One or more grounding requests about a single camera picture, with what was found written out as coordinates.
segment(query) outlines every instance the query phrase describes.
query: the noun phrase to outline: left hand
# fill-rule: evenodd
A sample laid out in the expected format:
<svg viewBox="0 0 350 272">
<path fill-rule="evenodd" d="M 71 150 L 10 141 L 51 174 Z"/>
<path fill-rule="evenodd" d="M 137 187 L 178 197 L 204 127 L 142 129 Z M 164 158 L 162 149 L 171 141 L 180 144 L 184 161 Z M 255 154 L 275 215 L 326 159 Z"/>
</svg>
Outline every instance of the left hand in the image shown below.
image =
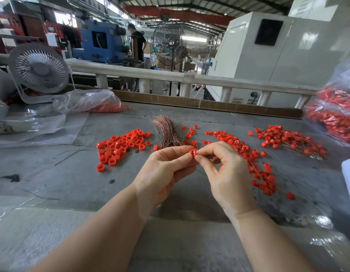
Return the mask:
<svg viewBox="0 0 350 272">
<path fill-rule="evenodd" d="M 193 146 L 169 147 L 149 156 L 133 181 L 141 193 L 140 205 L 145 204 L 143 197 L 146 197 L 151 207 L 156 207 L 167 198 L 175 183 L 196 171 L 198 162 L 189 154 L 192 149 Z"/>
</svg>

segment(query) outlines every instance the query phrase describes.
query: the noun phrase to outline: red steel beam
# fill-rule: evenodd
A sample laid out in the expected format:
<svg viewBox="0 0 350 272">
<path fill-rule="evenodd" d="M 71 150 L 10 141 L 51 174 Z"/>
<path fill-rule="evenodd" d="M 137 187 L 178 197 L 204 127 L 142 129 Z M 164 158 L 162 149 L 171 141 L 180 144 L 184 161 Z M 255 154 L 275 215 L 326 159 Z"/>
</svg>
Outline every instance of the red steel beam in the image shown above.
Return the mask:
<svg viewBox="0 0 350 272">
<path fill-rule="evenodd" d="M 209 25 L 224 25 L 227 26 L 234 18 L 231 16 L 220 16 L 211 14 L 202 14 L 192 11 L 162 9 L 156 6 L 125 6 L 123 8 L 127 13 L 136 16 L 153 16 L 161 18 L 162 15 L 167 15 L 169 18 L 180 19 L 183 22 L 202 22 Z"/>
</svg>

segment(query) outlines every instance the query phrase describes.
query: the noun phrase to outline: electric fan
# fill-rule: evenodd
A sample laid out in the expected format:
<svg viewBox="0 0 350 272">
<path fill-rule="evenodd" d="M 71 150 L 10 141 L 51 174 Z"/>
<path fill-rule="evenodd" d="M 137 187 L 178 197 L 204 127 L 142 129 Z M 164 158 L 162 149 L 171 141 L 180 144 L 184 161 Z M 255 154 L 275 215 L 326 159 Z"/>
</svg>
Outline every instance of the electric fan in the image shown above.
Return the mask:
<svg viewBox="0 0 350 272">
<path fill-rule="evenodd" d="M 152 64 L 161 70 L 181 71 L 182 59 L 186 57 L 184 54 L 188 53 L 182 35 L 182 25 L 159 23 L 152 37 Z"/>
<path fill-rule="evenodd" d="M 18 45 L 11 51 L 8 65 L 19 95 L 27 104 L 52 102 L 56 97 L 52 94 L 60 92 L 68 84 L 69 68 L 64 59 L 41 44 Z M 23 85 L 39 95 L 26 94 Z"/>
</svg>

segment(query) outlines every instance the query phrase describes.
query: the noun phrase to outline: hand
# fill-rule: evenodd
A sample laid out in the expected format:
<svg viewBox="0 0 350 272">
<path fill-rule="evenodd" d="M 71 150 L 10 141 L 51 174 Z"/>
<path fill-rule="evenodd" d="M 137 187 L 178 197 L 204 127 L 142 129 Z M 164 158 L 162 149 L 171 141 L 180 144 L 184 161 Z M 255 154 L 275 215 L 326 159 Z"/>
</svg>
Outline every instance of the hand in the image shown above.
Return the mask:
<svg viewBox="0 0 350 272">
<path fill-rule="evenodd" d="M 225 142 L 211 143 L 196 152 L 195 160 L 204 168 L 212 193 L 225 214 L 237 216 L 257 209 L 253 198 L 247 162 Z M 206 156 L 216 155 L 223 163 L 218 171 Z"/>
<path fill-rule="evenodd" d="M 149 156 L 133 184 L 142 199 L 146 197 L 151 202 L 151 208 L 167 198 L 175 183 L 196 171 L 198 163 L 189 154 L 192 149 L 193 146 L 169 147 Z"/>
</svg>

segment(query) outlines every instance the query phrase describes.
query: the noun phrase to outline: railing post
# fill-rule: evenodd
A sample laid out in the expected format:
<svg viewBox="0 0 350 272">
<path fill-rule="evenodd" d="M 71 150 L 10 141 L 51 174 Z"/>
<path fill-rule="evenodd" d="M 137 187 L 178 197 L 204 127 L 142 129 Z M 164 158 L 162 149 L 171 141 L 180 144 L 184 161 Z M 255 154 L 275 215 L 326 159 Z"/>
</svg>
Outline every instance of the railing post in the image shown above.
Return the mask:
<svg viewBox="0 0 350 272">
<path fill-rule="evenodd" d="M 190 97 L 191 83 L 181 83 L 180 85 L 180 96 Z"/>
<path fill-rule="evenodd" d="M 100 89 L 108 89 L 107 75 L 102 73 L 96 73 L 97 87 Z"/>
<path fill-rule="evenodd" d="M 150 79 L 140 78 L 139 81 L 140 93 L 150 93 Z"/>
<path fill-rule="evenodd" d="M 272 92 L 262 91 L 260 94 L 257 106 L 266 106 L 268 104 L 269 98 L 271 98 Z"/>
<path fill-rule="evenodd" d="M 302 109 L 303 106 L 306 105 L 306 103 L 308 101 L 310 101 L 310 99 L 311 99 L 310 95 L 301 95 L 300 98 L 297 101 L 295 109 Z"/>
<path fill-rule="evenodd" d="M 232 94 L 232 89 L 230 87 L 223 87 L 220 93 L 220 102 L 229 102 L 230 95 Z"/>
</svg>

